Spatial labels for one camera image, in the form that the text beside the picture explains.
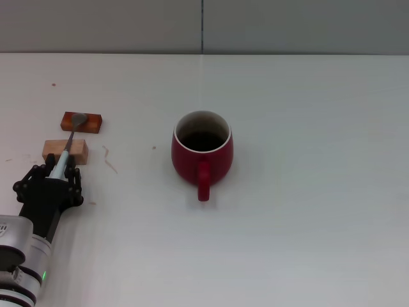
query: dark liquid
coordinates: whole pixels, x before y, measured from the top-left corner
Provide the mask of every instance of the dark liquid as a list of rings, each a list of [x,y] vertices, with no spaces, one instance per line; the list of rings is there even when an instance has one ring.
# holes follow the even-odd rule
[[[194,132],[185,136],[180,142],[191,150],[209,152],[222,146],[225,142],[218,135],[210,132]]]

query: spoon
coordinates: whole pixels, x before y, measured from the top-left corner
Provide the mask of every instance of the spoon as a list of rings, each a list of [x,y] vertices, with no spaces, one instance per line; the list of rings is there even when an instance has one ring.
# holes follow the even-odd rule
[[[75,113],[71,117],[71,122],[72,122],[72,131],[71,135],[68,138],[68,141],[66,142],[64,151],[61,154],[61,157],[58,160],[57,166],[54,170],[54,172],[51,175],[51,178],[58,178],[61,179],[64,173],[65,169],[65,164],[68,160],[68,156],[70,155],[70,149],[72,145],[72,138],[74,137],[74,132],[78,129],[80,125],[85,123],[88,120],[88,116],[84,113]]]

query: wooden block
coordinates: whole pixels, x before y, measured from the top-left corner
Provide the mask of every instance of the wooden block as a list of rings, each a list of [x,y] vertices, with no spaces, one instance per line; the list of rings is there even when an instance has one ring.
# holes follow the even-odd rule
[[[61,157],[61,153],[66,145],[66,139],[54,139],[46,140],[43,148],[43,158],[47,158],[48,154],[54,154],[56,156],[56,161]],[[78,165],[87,164],[88,160],[88,147],[85,143],[85,139],[73,139],[70,155],[75,157],[75,163]]]
[[[72,130],[71,117],[73,114],[75,114],[75,112],[66,112],[64,114],[63,120],[61,121],[61,128],[64,131]],[[100,114],[85,114],[87,114],[88,120],[86,123],[78,127],[77,132],[99,133],[102,124],[102,116]]]

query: table surface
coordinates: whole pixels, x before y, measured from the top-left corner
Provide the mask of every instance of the table surface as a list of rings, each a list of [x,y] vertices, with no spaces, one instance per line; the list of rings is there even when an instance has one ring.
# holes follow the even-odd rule
[[[0,55],[0,213],[65,111],[100,113],[84,204],[39,307],[408,306],[409,57]],[[173,125],[205,109],[235,159],[201,205]],[[107,160],[105,149],[109,149]]]

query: red mug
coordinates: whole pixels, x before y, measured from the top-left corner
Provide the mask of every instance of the red mug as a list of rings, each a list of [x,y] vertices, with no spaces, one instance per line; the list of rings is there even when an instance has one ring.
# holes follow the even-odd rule
[[[227,121],[209,111],[185,115],[174,126],[172,162],[182,178],[198,186],[199,201],[209,200],[210,186],[226,176],[233,162]]]

